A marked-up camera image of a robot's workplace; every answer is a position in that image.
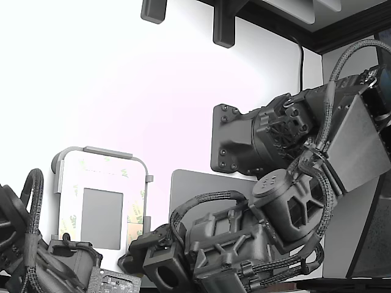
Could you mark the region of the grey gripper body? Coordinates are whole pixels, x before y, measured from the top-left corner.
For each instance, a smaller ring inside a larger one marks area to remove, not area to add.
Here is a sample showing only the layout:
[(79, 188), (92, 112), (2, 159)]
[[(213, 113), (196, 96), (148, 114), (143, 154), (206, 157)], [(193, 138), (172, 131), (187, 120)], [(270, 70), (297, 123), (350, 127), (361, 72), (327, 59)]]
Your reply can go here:
[(52, 239), (48, 252), (65, 264), (78, 278), (82, 290), (88, 288), (93, 267), (100, 267), (103, 255), (90, 242), (75, 242), (68, 234), (63, 239)]

